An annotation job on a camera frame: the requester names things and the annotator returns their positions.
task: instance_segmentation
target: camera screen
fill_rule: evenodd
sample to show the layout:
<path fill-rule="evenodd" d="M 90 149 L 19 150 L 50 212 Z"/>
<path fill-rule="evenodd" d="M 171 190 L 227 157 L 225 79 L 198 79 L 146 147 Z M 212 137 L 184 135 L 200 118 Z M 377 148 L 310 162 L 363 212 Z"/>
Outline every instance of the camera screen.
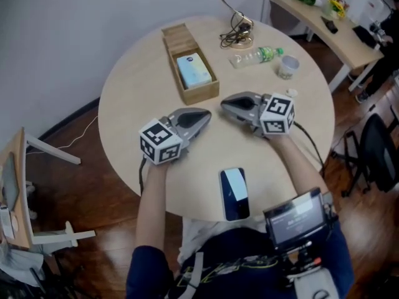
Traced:
<path fill-rule="evenodd" d="M 324 209 L 319 195 L 312 198 L 301 196 L 292 202 L 292 209 L 270 219 L 277 244 L 312 231 L 324 223 Z"/>

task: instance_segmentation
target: table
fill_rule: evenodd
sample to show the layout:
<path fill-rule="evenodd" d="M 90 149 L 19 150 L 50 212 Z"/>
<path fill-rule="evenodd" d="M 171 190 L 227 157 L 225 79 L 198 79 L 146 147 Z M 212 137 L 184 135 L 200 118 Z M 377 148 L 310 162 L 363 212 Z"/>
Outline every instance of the table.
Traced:
<path fill-rule="evenodd" d="M 245 90 L 285 93 L 288 88 L 295 88 L 299 92 L 295 101 L 296 121 L 310 133 L 325 159 L 334 132 L 334 107 L 327 82 L 310 55 L 273 27 L 256 22 L 254 43 L 255 46 L 283 47 L 285 53 L 299 59 L 300 69 L 291 81 L 276 75 L 278 60 L 234 69 L 228 57 L 239 51 L 219 46 L 219 35 L 229 31 L 227 19 L 189 17 L 164 27 L 182 22 L 186 23 L 219 79 L 220 96 L 193 105 L 210 110 L 212 119 L 189 147 L 188 156 L 170 168 L 166 209 L 189 218 L 225 221 L 219 172 L 242 167 L 251 215 L 260 215 L 264 209 L 293 198 L 294 187 L 269 144 L 243 132 L 221 114 L 221 100 Z M 159 28 L 137 41 L 120 58 L 100 98 L 99 132 L 105 154 L 116 173 L 137 194 L 140 193 L 138 169 L 142 160 L 139 129 L 152 118 L 160 118 L 181 107 L 185 104 L 173 79 Z M 296 128 L 291 133 L 313 165 L 320 169 L 310 141 Z"/>
<path fill-rule="evenodd" d="M 51 244 L 55 242 L 72 241 L 76 245 L 77 239 L 83 239 L 88 237 L 94 237 L 94 230 L 87 232 L 74 232 L 69 222 L 65 223 L 65 230 L 59 230 L 56 232 L 35 232 L 33 233 L 31 220 L 29 218 L 29 208 L 27 205 L 27 194 L 26 194 L 26 148 L 31 145 L 45 153 L 51 154 L 57 158 L 63 159 L 66 162 L 73 164 L 80 164 L 80 158 L 72 156 L 64 151 L 54 148 L 37 138 L 34 138 L 30 134 L 25 132 L 25 129 L 21 128 L 6 147 L 0 152 L 0 165 L 3 165 L 9 153 L 14 154 L 14 162 L 16 168 L 16 179 L 19 188 L 19 194 L 17 197 L 14 210 L 11 211 L 11 218 L 15 217 L 17 221 L 17 230 L 14 231 L 14 239 L 8 238 L 7 243 L 20 247 L 30 248 L 32 245 Z"/>
<path fill-rule="evenodd" d="M 372 49 L 364 44 L 352 30 L 356 26 L 349 19 L 334 20 L 338 29 L 336 34 L 331 33 L 325 26 L 321 16 L 328 18 L 319 7 L 308 6 L 298 0 L 271 0 L 278 4 L 296 18 L 304 22 L 311 30 L 316 33 L 344 63 L 338 74 L 330 82 L 329 87 L 333 92 L 348 75 L 352 69 L 357 69 L 368 65 L 360 76 L 351 84 L 349 90 L 352 91 L 366 74 L 373 68 L 378 60 L 383 58 L 379 47 Z"/>

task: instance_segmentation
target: plastic water bottle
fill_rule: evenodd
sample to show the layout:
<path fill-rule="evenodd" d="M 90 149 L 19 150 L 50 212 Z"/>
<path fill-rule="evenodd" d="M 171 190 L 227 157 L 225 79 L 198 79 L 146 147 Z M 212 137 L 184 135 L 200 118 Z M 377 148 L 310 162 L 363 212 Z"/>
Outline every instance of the plastic water bottle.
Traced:
<path fill-rule="evenodd" d="M 272 47 L 257 47 L 255 49 L 236 54 L 230 58 L 230 62 L 236 69 L 247 67 L 252 64 L 268 62 L 275 56 L 281 56 L 284 53 L 282 48 L 273 49 Z"/>

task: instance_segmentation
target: round wooden table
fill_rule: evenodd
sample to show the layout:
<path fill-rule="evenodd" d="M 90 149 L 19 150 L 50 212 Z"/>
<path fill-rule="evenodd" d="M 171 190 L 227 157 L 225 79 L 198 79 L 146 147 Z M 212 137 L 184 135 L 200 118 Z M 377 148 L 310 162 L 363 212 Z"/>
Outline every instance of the round wooden table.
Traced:
<path fill-rule="evenodd" d="M 220 102 L 242 91 L 259 94 L 288 88 L 298 91 L 296 121 L 315 141 L 321 157 L 328 155 L 334 132 L 334 106 L 325 78 L 310 55 L 278 30 L 255 23 L 254 45 L 282 47 L 298 58 L 300 67 L 292 80 L 276 75 L 279 60 L 234 69 L 228 58 L 239 50 L 221 49 L 219 35 L 229 31 L 227 19 L 189 17 L 164 27 L 186 23 L 220 81 L 217 98 L 194 104 L 208 109 L 212 119 L 207 129 L 189 147 L 190 153 L 173 164 L 166 183 L 168 212 L 206 221 L 225 221 L 219 172 L 242 167 L 245 170 L 252 216 L 295 196 L 296 192 L 277 153 L 266 140 L 245 133 L 221 114 Z M 112 69 L 103 88 L 99 107 L 101 142 L 111 165 L 122 180 L 140 193 L 138 169 L 142 160 L 139 129 L 152 118 L 161 118 L 185 107 L 162 41 L 161 28 L 137 41 Z M 291 136 L 320 169 L 310 141 L 296 127 Z"/>

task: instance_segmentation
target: forearm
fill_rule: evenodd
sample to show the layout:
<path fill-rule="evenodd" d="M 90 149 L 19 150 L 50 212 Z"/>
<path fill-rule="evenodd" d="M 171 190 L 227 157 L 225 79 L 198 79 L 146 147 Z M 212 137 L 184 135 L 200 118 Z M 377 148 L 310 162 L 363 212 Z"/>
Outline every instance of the forearm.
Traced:
<path fill-rule="evenodd" d="M 299 195 L 319 187 L 321 193 L 329 191 L 323 178 L 289 136 L 275 136 L 271 145 L 280 154 Z"/>
<path fill-rule="evenodd" d="M 163 250 L 165 242 L 167 165 L 151 165 L 138 208 L 136 247 L 148 245 Z"/>

